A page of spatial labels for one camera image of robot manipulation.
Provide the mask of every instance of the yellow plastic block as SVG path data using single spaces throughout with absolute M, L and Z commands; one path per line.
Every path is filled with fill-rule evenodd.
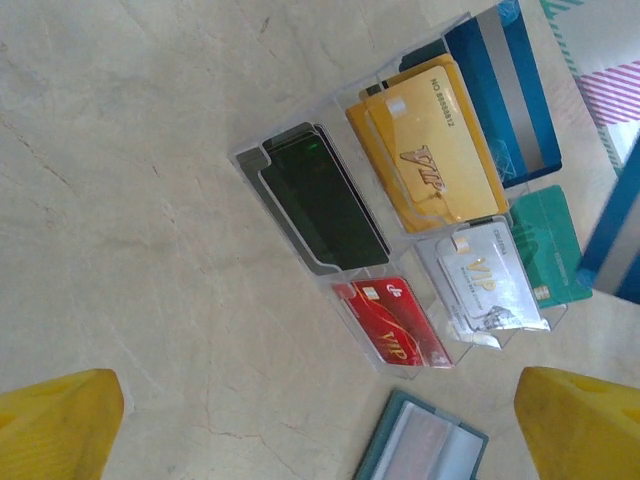
M 514 404 L 542 480 L 640 479 L 640 390 L 533 367 Z
M 89 370 L 0 395 L 0 478 L 99 479 L 123 411 L 111 370 Z

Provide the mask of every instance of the red vip card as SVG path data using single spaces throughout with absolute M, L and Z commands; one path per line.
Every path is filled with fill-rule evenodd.
M 385 362 L 453 367 L 404 278 L 364 280 L 336 285 L 334 290 L 349 305 Z

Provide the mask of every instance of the teal card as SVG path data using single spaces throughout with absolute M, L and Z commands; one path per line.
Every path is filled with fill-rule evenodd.
M 576 281 L 581 252 L 567 199 L 559 186 L 519 198 L 511 229 L 540 308 L 589 298 Z

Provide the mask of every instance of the beige marble surface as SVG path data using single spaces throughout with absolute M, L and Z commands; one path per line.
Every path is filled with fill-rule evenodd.
M 480 479 L 536 478 L 521 369 L 640 385 L 637 307 L 412 382 L 376 374 L 227 152 L 489 0 L 0 2 L 0 390 L 114 368 L 106 479 L 348 479 L 390 389 L 487 432 Z M 614 174 L 540 7 L 526 21 L 581 242 Z

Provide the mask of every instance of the yellow object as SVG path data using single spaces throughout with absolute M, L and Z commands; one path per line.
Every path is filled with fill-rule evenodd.
M 505 213 L 491 153 L 450 55 L 387 81 L 347 118 L 410 233 Z
M 525 368 L 514 403 L 541 480 L 640 479 L 640 390 Z
M 88 370 L 0 395 L 0 478 L 99 479 L 123 411 L 111 370 Z

